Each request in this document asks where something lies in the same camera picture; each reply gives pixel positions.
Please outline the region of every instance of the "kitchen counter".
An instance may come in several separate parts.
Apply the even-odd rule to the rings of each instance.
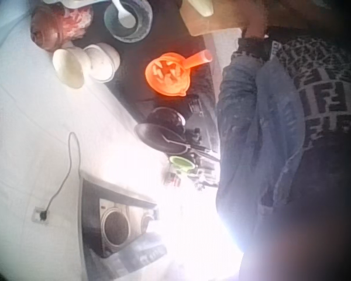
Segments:
[[[153,25],[149,35],[137,43],[123,43],[109,33],[104,25],[104,12],[110,3],[95,4],[94,20],[86,35],[74,44],[86,47],[105,42],[113,46],[121,56],[121,66],[115,78],[106,86],[132,114],[142,122],[155,107],[168,106],[175,109],[187,106],[186,98],[167,98],[152,90],[145,79],[146,66],[163,53],[176,52],[188,57],[205,49],[203,37],[192,37],[179,13],[179,0],[150,0],[153,8]],[[188,95],[198,95],[202,116],[192,116],[188,126],[202,130],[202,145],[218,151],[218,132],[214,114],[215,94],[210,65],[196,67],[191,73]]]

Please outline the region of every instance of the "brown jar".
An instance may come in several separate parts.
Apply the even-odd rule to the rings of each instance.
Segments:
[[[32,13],[31,39],[53,52],[65,42],[82,38],[92,22],[92,6],[68,9],[62,4],[40,5]]]

